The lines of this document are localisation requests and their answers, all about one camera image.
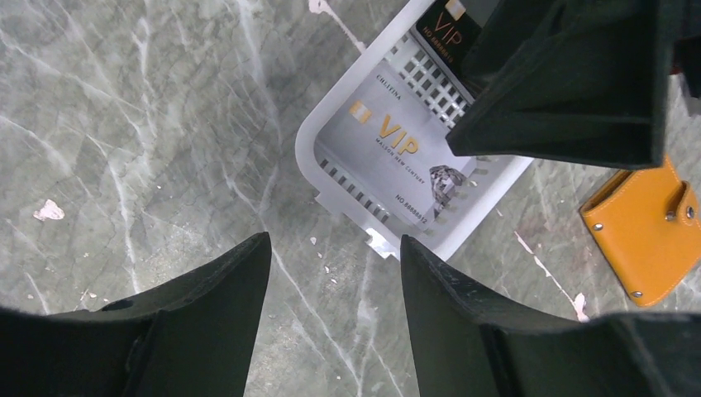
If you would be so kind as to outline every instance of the orange wallet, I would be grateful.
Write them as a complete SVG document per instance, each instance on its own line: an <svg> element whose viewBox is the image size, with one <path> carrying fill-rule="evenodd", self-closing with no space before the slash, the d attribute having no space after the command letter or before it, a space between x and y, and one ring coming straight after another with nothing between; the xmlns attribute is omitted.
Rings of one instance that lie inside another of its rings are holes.
<svg viewBox="0 0 701 397"><path fill-rule="evenodd" d="M638 306L660 302L701 259L699 202L669 157L618 171L579 212Z"/></svg>

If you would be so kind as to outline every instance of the white plastic basket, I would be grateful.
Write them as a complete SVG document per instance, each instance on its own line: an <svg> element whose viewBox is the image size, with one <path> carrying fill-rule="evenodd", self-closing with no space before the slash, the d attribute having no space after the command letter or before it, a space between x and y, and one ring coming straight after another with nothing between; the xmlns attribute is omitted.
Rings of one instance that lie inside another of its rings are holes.
<svg viewBox="0 0 701 397"><path fill-rule="evenodd" d="M317 201L329 212L344 213L365 230L370 245L383 258L399 258L403 234L410 234L447 260L506 194L532 159L512 155L481 156L477 169L432 226L422 232L385 209L373 192L343 170L317 144L329 119L358 88L370 71L387 60L404 82L449 128L465 114L468 101L438 69L426 51L408 33L433 0L410 0L338 80L299 128L295 141L297 164L318 191Z"/></svg>

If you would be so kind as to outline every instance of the black vip card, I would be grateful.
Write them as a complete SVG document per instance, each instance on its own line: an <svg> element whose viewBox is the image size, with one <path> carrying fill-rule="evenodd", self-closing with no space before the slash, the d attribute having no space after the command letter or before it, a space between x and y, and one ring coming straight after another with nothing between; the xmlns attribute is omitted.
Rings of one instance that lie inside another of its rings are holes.
<svg viewBox="0 0 701 397"><path fill-rule="evenodd" d="M465 12L460 0L437 0L419 18L416 34L452 74L461 79L460 65L482 28Z"/></svg>

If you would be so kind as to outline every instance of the gray marble surface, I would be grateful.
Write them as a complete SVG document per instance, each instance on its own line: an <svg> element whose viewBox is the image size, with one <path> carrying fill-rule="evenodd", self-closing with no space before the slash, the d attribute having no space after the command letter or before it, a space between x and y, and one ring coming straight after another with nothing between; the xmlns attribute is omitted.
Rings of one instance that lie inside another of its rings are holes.
<svg viewBox="0 0 701 397"><path fill-rule="evenodd" d="M314 202L293 153L404 3L3 1L0 304L99 309L266 230L246 395L416 396L398 262ZM701 118L670 84L669 152L698 190ZM567 318L578 294L590 317L635 309L576 212L611 173L536 160L450 263ZM33 217L47 199L62 219ZM653 310L701 308L699 277Z"/></svg>

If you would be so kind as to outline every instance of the card holder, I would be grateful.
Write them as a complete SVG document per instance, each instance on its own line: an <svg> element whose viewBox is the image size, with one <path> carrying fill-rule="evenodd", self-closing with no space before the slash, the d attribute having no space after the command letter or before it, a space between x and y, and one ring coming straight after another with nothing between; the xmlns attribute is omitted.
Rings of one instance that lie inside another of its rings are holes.
<svg viewBox="0 0 701 397"><path fill-rule="evenodd" d="M668 156L617 172L579 212L638 306L660 302L701 259L699 202Z"/></svg>

